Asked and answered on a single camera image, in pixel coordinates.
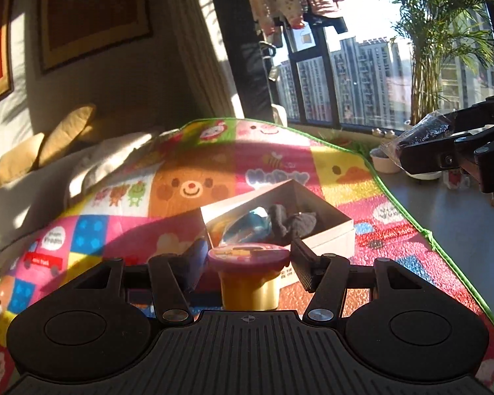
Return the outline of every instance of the beige curtain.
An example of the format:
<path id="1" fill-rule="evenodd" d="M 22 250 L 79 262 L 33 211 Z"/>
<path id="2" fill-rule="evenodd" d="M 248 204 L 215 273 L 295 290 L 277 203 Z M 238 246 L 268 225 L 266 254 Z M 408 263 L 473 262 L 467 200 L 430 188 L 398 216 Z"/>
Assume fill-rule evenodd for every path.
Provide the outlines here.
<path id="1" fill-rule="evenodd" d="M 167 0 L 167 4 L 188 87 L 203 116 L 243 117 L 212 0 Z"/>

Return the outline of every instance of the colorful blanket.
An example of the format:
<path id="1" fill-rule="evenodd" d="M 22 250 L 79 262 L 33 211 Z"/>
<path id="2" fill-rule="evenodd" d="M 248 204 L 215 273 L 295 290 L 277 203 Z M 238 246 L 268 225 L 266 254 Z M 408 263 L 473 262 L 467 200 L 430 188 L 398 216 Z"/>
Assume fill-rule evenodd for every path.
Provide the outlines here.
<path id="1" fill-rule="evenodd" d="M 477 377 L 494 391 L 494 317 L 456 265 L 356 153 L 250 120 L 197 120 L 152 141 L 46 229 L 0 279 L 0 393 L 14 375 L 11 320 L 103 259 L 144 263 L 204 232 L 199 207 L 295 179 L 354 220 L 354 264 L 389 257 L 480 315 L 489 347 Z M 301 290 L 294 286 L 292 290 Z M 282 290 L 281 303 L 289 289 Z"/>

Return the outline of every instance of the gray floor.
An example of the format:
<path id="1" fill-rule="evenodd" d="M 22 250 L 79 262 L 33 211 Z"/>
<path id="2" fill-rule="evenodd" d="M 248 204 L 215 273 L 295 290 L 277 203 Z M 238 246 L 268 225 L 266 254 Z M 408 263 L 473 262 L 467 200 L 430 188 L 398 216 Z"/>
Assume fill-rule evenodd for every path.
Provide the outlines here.
<path id="1" fill-rule="evenodd" d="M 494 312 L 494 207 L 477 184 L 452 191 L 443 182 L 417 181 L 404 172 L 380 174 L 419 223 L 455 261 Z"/>

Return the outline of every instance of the pink lid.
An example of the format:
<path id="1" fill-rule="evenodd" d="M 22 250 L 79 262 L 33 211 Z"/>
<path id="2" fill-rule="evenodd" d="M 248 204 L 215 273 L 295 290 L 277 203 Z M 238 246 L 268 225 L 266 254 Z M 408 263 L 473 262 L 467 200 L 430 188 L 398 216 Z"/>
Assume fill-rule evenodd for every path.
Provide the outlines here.
<path id="1" fill-rule="evenodd" d="M 289 261 L 289 250 L 264 243 L 224 245 L 208 252 L 208 262 L 218 272 L 280 271 Z"/>

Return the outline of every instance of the yellow cup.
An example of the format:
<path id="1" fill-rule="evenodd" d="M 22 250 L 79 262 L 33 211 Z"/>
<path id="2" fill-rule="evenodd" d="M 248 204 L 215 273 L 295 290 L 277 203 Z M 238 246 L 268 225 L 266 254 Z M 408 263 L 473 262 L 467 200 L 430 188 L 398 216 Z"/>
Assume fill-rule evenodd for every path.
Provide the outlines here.
<path id="1" fill-rule="evenodd" d="M 278 307 L 280 272 L 289 264 L 288 250 L 258 243 L 225 245 L 210 250 L 208 259 L 220 276 L 225 310 Z"/>

